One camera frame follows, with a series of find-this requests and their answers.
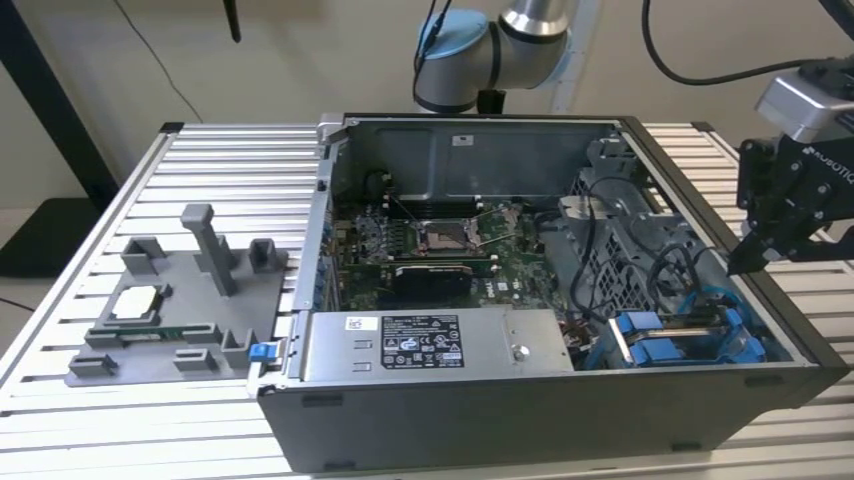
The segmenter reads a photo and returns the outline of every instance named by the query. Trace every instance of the green circuit board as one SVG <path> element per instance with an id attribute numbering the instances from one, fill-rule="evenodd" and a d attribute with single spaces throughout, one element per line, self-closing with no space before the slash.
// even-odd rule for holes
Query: green circuit board
<path id="1" fill-rule="evenodd" d="M 414 220 L 381 217 L 378 213 L 362 212 L 337 226 L 342 310 L 513 305 L 517 309 L 566 311 L 568 302 L 537 238 L 534 216 L 522 213 L 518 205 L 486 204 L 482 213 L 470 219 L 434 223 L 429 220 L 424 225 Z M 444 248 L 430 250 L 437 243 Z M 396 269 L 402 265 L 472 268 L 470 294 L 398 305 L 393 282 Z"/>

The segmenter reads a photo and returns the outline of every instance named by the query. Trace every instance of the wall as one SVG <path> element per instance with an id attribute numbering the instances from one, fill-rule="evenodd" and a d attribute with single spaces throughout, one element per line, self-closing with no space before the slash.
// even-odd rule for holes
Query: wall
<path id="1" fill-rule="evenodd" d="M 650 18 L 660 54 L 689 77 L 844 56 L 854 47 L 817 1 L 656 0 Z M 658 122 L 706 120 L 732 143 L 777 132 L 753 111 L 772 75 L 689 87 L 658 72 L 641 36 L 641 0 L 604 0 L 588 58 L 574 113 L 624 113 Z"/>
<path id="2" fill-rule="evenodd" d="M 34 208 L 51 197 L 85 197 L 22 92 L 0 66 L 0 209 Z"/>
<path id="3" fill-rule="evenodd" d="M 458 0 L 492 18 L 505 0 Z M 413 55 L 430 2 L 242 0 L 243 42 L 219 0 L 123 0 L 206 122 L 314 122 L 329 111 L 414 111 Z M 105 156 L 127 175 L 166 121 L 195 121 L 111 0 L 19 0 Z M 550 90 L 509 96 L 548 112 Z"/>

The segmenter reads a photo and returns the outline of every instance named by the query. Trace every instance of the metal rail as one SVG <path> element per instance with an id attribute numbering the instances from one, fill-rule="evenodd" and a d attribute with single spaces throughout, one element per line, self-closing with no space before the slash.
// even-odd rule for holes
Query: metal rail
<path id="1" fill-rule="evenodd" d="M 690 124 L 648 125 L 653 136 L 738 232 L 734 152 Z M 187 126 L 159 137 L 106 220 L 0 361 L 0 474 L 53 479 L 309 478 L 287 460 L 245 381 L 73 389 L 63 376 L 91 319 L 125 265 L 130 236 L 154 234 L 166 249 L 195 246 L 181 229 L 187 202 L 211 202 L 234 247 L 271 237 L 291 254 L 279 325 L 291 288 L 317 168 L 310 125 Z M 777 282 L 854 365 L 854 272 L 845 262 L 780 263 Z M 617 458 L 373 476 L 432 480 L 770 479 L 854 476 L 854 374 L 808 406 L 762 415 L 710 453 Z"/>

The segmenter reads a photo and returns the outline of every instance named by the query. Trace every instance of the blue latch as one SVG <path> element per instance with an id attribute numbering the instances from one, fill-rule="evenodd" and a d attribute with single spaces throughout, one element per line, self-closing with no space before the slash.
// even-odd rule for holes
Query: blue latch
<path id="1" fill-rule="evenodd" d="M 250 361 L 271 363 L 279 356 L 279 342 L 257 343 L 250 347 Z"/>

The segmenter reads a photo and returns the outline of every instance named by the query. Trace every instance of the power supply label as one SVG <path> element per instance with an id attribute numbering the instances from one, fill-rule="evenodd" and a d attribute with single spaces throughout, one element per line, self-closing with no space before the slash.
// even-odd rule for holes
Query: power supply label
<path id="1" fill-rule="evenodd" d="M 384 317 L 382 341 L 388 369 L 465 366 L 457 315 Z"/>

